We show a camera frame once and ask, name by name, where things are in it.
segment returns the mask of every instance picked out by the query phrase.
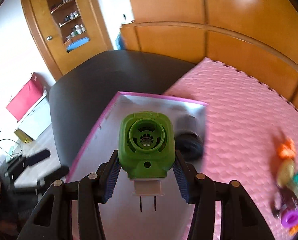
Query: wooden cabinet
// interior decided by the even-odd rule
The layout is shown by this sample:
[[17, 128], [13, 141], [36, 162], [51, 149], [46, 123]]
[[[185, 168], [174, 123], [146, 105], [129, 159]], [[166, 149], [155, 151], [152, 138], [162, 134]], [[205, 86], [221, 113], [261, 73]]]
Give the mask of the wooden cabinet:
[[97, 0], [21, 0], [30, 31], [58, 80], [112, 49]]
[[216, 32], [208, 32], [207, 57], [225, 62], [253, 76], [277, 93], [290, 98], [298, 73], [275, 55], [253, 44]]
[[259, 40], [298, 64], [298, 13], [289, 0], [207, 0], [212, 26]]
[[183, 26], [137, 27], [142, 51], [199, 63], [205, 57], [206, 31]]
[[130, 0], [137, 23], [205, 23], [203, 0]]

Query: pink foam mat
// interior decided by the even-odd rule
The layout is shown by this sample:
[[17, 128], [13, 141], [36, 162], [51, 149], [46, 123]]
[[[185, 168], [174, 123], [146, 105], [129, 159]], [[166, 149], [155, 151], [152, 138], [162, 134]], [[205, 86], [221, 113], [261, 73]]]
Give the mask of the pink foam mat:
[[[298, 169], [298, 111], [255, 78], [209, 58], [177, 81], [166, 94], [209, 105], [203, 173], [220, 182], [239, 180], [275, 239], [290, 239], [288, 230], [273, 218], [270, 202], [278, 192], [275, 174], [281, 160], [276, 148], [286, 136], [295, 142]], [[218, 203], [214, 239], [220, 238], [219, 207]], [[190, 223], [183, 239], [187, 239]]]

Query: cabinet shelf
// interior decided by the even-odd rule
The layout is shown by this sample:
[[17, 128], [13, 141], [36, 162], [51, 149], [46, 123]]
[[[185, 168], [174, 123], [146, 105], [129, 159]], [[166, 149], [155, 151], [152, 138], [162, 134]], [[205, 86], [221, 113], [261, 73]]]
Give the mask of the cabinet shelf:
[[53, 14], [54, 12], [56, 12], [56, 11], [57, 11], [58, 9], [60, 9], [60, 8], [64, 8], [67, 4], [70, 4], [72, 1], [74, 1], [74, 0], [67, 1], [67, 2], [65, 2], [65, 3], [63, 3], [63, 4], [61, 4], [61, 5], [59, 5], [58, 7], [54, 8], [54, 9], [51, 11], [51, 14]]
[[88, 36], [87, 32], [85, 31], [84, 33], [81, 33], [81, 34], [78, 34], [78, 35], [72, 37], [70, 41], [66, 41], [63, 45], [65, 47], [67, 47], [68, 45], [74, 43], [75, 41], [80, 40], [80, 39], [82, 39], [84, 37], [87, 37], [87, 36]]
[[65, 23], [62, 23], [61, 25], [59, 25], [60, 26], [60, 28], [62, 27], [62, 26], [64, 26], [64, 25], [66, 25], [67, 23], [69, 23], [69, 22], [71, 22], [71, 21], [74, 21], [75, 19], [77, 19], [77, 18], [79, 18], [80, 17], [80, 15], [78, 15], [77, 17], [74, 17], [73, 19], [71, 19], [71, 20], [68, 20], [67, 22], [65, 22]]

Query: green toy part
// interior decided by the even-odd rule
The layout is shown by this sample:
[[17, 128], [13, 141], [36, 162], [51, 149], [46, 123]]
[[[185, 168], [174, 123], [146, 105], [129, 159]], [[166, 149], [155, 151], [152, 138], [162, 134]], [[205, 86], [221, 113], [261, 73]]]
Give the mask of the green toy part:
[[125, 117], [120, 125], [118, 158], [129, 179], [165, 178], [175, 161], [169, 118], [146, 111]]

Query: wooden wardrobe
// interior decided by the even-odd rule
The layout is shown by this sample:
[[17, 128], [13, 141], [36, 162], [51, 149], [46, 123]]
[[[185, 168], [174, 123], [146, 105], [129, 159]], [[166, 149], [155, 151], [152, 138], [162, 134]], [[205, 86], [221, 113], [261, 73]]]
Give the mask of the wooden wardrobe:
[[130, 0], [126, 49], [221, 61], [298, 109], [298, 12], [289, 0]]
[[112, 49], [97, 0], [21, 0], [35, 43], [53, 77]]

